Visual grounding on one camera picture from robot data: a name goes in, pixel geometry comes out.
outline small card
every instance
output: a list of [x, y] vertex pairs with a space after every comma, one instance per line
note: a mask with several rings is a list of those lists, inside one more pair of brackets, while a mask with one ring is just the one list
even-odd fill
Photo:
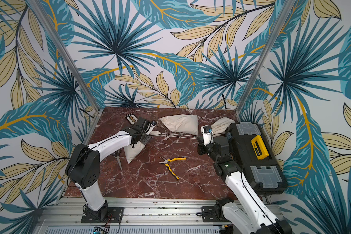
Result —
[[126, 119], [127, 119], [131, 124], [135, 124], [136, 121], [138, 121], [138, 118], [135, 117], [135, 115], [134, 115], [133, 113], [128, 114], [128, 115], [126, 115], [125, 117], [126, 117]]

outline tropical leaf wallpaper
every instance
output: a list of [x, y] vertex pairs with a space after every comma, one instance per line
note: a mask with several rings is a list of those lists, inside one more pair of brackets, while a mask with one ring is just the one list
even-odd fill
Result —
[[[285, 0], [40, 2], [101, 108], [233, 109]], [[0, 0], [0, 233], [55, 202], [96, 115], [31, 6]], [[295, 1], [241, 118], [266, 131], [294, 233], [351, 233], [351, 4]]]
[[288, 182], [272, 199], [293, 232], [351, 234], [351, 1], [295, 2], [241, 118], [263, 126]]

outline toolbox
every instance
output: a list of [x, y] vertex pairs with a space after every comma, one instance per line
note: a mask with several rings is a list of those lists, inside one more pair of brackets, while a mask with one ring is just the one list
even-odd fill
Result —
[[251, 122], [230, 124], [226, 129], [230, 152], [258, 195], [281, 194], [287, 182], [273, 156], [263, 130]]

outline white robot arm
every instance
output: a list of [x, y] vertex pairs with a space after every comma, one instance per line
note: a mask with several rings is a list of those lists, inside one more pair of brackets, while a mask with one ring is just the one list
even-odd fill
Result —
[[[98, 186], [99, 164], [108, 155], [122, 147], [144, 140], [156, 125], [155, 121], [139, 118], [138, 121], [100, 142], [88, 146], [79, 144], [75, 147], [66, 167], [66, 174], [80, 189], [86, 200], [86, 208], [95, 222], [106, 222], [108, 203]], [[234, 192], [244, 207], [245, 214], [231, 199], [216, 202], [217, 217], [232, 222], [243, 234], [291, 234], [291, 227], [286, 221], [279, 221], [262, 203], [248, 184], [244, 174], [229, 153], [226, 137], [212, 137], [210, 126], [202, 127], [204, 149], [198, 147], [199, 154], [208, 153], [215, 161], [216, 173], [221, 176]]]

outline marble tabletop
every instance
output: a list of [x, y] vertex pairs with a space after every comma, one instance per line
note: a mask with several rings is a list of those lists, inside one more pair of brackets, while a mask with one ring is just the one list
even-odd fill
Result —
[[[112, 136], [130, 125], [125, 118], [130, 113], [136, 117], [156, 121], [169, 115], [197, 115], [198, 129], [200, 126], [213, 124], [224, 116], [237, 120], [234, 110], [106, 107], [90, 143]], [[160, 127], [154, 130], [164, 132]], [[222, 199], [229, 196], [236, 199], [233, 192], [216, 175], [213, 160], [207, 154], [198, 155], [197, 145], [196, 139], [154, 136], [130, 164], [127, 163], [122, 150], [122, 170], [117, 159], [112, 155], [108, 156], [100, 163], [98, 183], [103, 196], [156, 199]], [[161, 157], [187, 157], [185, 161], [169, 164], [179, 180], [164, 164], [159, 163], [164, 161]], [[78, 188], [68, 187], [64, 196], [82, 195]]]

